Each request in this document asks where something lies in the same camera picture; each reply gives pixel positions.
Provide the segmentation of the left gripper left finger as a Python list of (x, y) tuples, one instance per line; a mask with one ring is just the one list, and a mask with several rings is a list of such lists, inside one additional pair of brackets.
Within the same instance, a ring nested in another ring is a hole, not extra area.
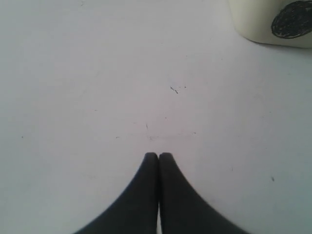
[(122, 194), (78, 234), (155, 234), (158, 216), (158, 166), (155, 153), (146, 153)]

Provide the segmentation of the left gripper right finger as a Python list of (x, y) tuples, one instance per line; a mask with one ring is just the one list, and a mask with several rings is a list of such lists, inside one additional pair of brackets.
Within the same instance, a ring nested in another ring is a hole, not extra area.
[(171, 153), (159, 156), (160, 223), (164, 234), (245, 234), (190, 185)]

